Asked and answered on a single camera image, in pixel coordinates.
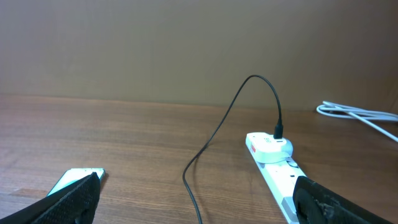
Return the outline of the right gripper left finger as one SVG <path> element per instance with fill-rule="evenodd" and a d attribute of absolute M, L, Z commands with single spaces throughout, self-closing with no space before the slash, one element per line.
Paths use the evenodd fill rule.
<path fill-rule="evenodd" d="M 1 224 L 92 224 L 101 181 L 91 173 L 38 202 L 1 219 Z"/>

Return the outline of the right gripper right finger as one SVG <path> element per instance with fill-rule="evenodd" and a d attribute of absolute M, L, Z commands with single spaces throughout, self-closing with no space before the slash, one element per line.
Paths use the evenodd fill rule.
<path fill-rule="evenodd" d="M 300 224 L 392 224 L 305 176 L 296 181 L 293 201 Z"/>

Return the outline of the turquoise screen smartphone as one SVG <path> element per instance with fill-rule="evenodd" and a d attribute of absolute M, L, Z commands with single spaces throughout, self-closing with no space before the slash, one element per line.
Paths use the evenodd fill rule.
<path fill-rule="evenodd" d="M 97 174 L 97 176 L 100 180 L 102 180 L 106 174 L 106 171 L 104 168 L 72 168 L 72 169 L 67 170 L 61 176 L 61 178 L 58 180 L 58 182 L 53 186 L 53 188 L 47 194 L 47 196 L 52 195 L 55 192 L 58 192 L 59 190 L 92 174 L 93 172 L 95 172 Z"/>

